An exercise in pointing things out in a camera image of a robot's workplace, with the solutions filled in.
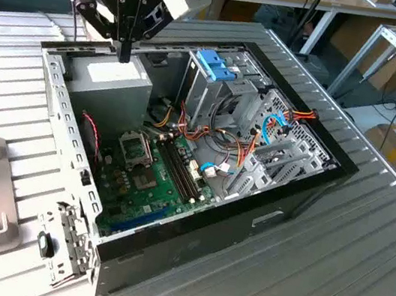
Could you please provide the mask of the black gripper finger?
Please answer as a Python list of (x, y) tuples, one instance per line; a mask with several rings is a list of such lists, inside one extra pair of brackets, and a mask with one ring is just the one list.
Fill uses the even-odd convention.
[(98, 10), (98, 0), (73, 0), (74, 10), (105, 39), (111, 39), (119, 62), (123, 62), (126, 44), (126, 35), (122, 24), (114, 16), (110, 22)]
[(133, 43), (153, 38), (172, 21), (172, 15), (163, 0), (139, 0), (125, 41), (122, 62), (130, 61)]

